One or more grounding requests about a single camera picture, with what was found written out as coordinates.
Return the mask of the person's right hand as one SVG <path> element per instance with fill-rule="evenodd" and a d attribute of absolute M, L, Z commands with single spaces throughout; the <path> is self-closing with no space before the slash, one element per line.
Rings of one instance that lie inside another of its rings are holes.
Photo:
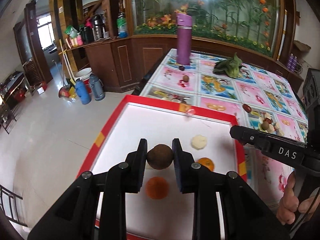
<path fill-rule="evenodd" d="M 295 221 L 296 211 L 299 211 L 301 214 L 305 214 L 315 198 L 312 196 L 300 203 L 294 194 L 293 188 L 295 187 L 295 183 L 295 173 L 292 172 L 287 179 L 287 185 L 285 186 L 284 194 L 279 202 L 276 214 L 277 219 L 282 225 L 292 224 Z"/>

